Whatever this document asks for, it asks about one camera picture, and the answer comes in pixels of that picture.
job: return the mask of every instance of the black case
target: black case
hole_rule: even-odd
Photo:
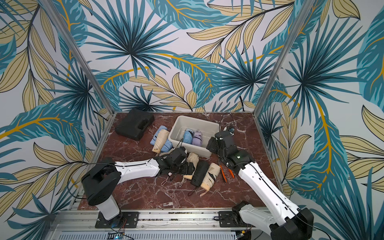
[[[132,109],[121,123],[115,128],[117,134],[133,139],[140,140],[144,131],[153,123],[155,117],[152,113],[148,113],[138,109]]]

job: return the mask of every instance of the orange handle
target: orange handle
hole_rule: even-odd
[[[220,165],[220,168],[221,168],[221,174],[223,175],[223,178],[224,178],[224,182],[227,183],[227,179],[225,177],[225,174],[224,174],[224,171],[223,171],[223,167]]]
[[[232,175],[233,178],[235,178],[235,175],[233,174],[231,169],[229,169],[229,173]]]

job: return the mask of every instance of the black cable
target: black cable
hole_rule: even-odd
[[[261,231],[261,233],[254,240],[258,239],[262,234],[263,234],[263,231]]]

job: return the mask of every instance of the red marble surface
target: red marble surface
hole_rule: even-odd
[[[223,113],[155,113],[155,121],[147,128],[140,141],[128,139],[114,132],[114,127],[120,123],[125,115],[125,113],[117,114],[99,160],[103,157],[112,157],[113,160],[121,162],[149,159],[155,156],[149,142],[161,125],[166,126],[170,131],[179,115],[219,123]],[[225,125],[234,125],[234,139],[237,146],[246,149],[255,158],[267,177],[276,183],[252,114],[232,113],[232,116],[235,122],[229,114],[224,115],[221,129]],[[218,157],[212,154],[207,161],[217,163]],[[202,197],[199,196],[205,191],[202,188],[198,188],[197,193],[188,197],[187,194],[195,187],[190,184],[189,180],[184,182],[182,187],[179,187],[182,180],[180,175],[175,177],[173,181],[168,180],[163,186],[161,183],[166,179],[163,176],[129,180],[116,186],[113,197],[121,209],[232,207],[242,200],[248,201],[255,207],[265,206],[248,184],[238,176],[232,178],[228,169],[223,168],[227,183],[223,181],[220,174],[211,190]],[[96,210],[96,207],[91,207],[86,203],[86,200],[82,200],[78,210]]]

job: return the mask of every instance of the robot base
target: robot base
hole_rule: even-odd
[[[139,219],[139,212],[120,212],[119,215],[111,220],[106,220],[101,212],[97,217],[95,228],[121,228],[125,223],[124,228],[136,228]]]

